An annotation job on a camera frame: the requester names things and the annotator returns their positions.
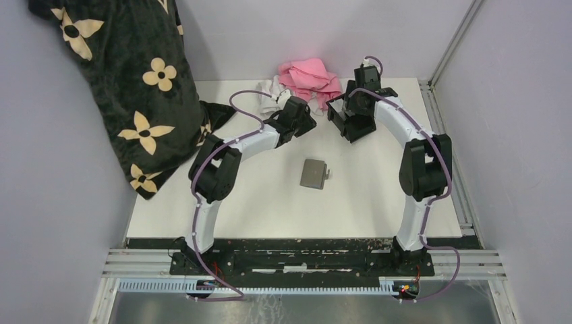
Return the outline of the black plastic card box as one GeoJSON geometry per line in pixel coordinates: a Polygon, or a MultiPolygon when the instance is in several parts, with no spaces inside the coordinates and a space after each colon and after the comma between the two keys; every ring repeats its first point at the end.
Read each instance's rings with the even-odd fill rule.
{"type": "Polygon", "coordinates": [[[326,102],[327,119],[334,123],[341,137],[354,143],[376,131],[376,122],[371,115],[351,113],[343,108],[344,105],[344,93],[326,102]]]}

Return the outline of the grey leather card holder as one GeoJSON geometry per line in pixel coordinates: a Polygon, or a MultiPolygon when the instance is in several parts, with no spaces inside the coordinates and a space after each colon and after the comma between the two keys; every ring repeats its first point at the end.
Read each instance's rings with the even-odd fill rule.
{"type": "Polygon", "coordinates": [[[302,168],[300,186],[322,190],[330,176],[328,165],[323,160],[306,159],[302,168]]]}

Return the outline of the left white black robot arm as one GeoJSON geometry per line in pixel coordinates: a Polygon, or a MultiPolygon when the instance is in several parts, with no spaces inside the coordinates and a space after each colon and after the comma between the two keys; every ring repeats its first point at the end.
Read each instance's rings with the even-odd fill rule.
{"type": "Polygon", "coordinates": [[[198,275],[207,273],[212,266],[212,256],[207,250],[214,244],[220,205],[234,188],[240,164],[264,151],[279,148],[317,125],[308,103],[295,96],[286,99],[283,108],[268,119],[257,121],[258,128],[236,138],[207,135],[189,171],[196,209],[192,229],[185,238],[192,249],[186,265],[198,275]]]}

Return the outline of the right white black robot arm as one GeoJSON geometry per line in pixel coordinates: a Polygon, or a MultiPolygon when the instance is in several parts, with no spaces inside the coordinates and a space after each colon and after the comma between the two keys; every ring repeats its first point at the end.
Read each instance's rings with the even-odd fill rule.
{"type": "Polygon", "coordinates": [[[376,66],[363,63],[355,69],[354,77],[347,84],[343,112],[369,127],[381,123],[403,149],[398,178],[406,200],[395,236],[399,251],[390,256],[389,265],[397,275],[407,275],[417,265],[412,252],[426,247],[432,204],[451,193],[452,142],[448,135],[425,128],[393,89],[383,88],[376,66]]]}

